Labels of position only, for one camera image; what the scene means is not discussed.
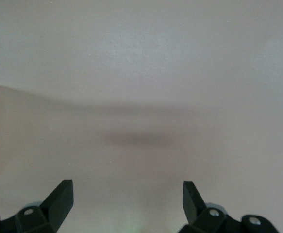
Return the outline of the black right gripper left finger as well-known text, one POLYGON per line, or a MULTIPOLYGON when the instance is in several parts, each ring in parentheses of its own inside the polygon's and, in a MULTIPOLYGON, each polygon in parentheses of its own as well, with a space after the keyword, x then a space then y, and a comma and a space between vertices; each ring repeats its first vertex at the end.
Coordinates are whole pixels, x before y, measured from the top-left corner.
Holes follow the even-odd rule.
POLYGON ((0 219, 0 233, 56 233, 73 206, 73 181, 63 180, 39 205, 0 219))

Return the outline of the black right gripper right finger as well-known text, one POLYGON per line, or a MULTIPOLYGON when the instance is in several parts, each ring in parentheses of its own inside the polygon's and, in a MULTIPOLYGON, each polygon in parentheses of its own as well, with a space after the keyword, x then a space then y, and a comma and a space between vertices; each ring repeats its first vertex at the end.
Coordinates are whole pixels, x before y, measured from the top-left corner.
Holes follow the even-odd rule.
POLYGON ((224 208, 206 204, 192 181, 183 182, 183 210, 188 224, 181 233, 277 233, 266 218, 244 215, 240 221, 233 219, 224 208))

